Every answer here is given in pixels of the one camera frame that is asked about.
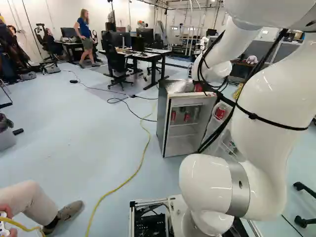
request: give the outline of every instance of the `beige pants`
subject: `beige pants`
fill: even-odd
[[[58,212],[55,203],[34,181],[25,181],[0,189],[0,204],[8,204],[13,216],[23,212],[43,226],[54,220]]]

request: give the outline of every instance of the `red can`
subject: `red can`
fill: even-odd
[[[194,92],[202,92],[202,91],[203,91],[203,89],[202,89],[202,86],[200,83],[198,83],[194,86]]]
[[[215,117],[217,120],[222,120],[225,116],[226,108],[224,106],[219,106],[215,111]]]
[[[190,112],[186,111],[185,114],[184,114],[184,122],[188,122],[190,117],[191,117]]]
[[[174,110],[171,111],[171,121],[175,121],[176,120],[176,115],[177,115],[177,113]]]

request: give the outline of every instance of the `khaki shorts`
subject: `khaki shorts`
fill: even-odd
[[[85,50],[89,50],[93,48],[93,41],[91,38],[85,38],[85,39],[81,39],[82,44],[83,44],[83,48]]]

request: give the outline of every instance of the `blue shirt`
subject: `blue shirt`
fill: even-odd
[[[81,35],[85,36],[86,38],[90,38],[89,24],[87,22],[85,22],[81,17],[78,18],[77,22],[80,25]]]

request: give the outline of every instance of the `hand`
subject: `hand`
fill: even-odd
[[[5,211],[7,218],[13,218],[11,207],[8,204],[0,204],[0,211]]]
[[[14,228],[11,228],[10,235],[8,237],[18,237],[18,231]]]

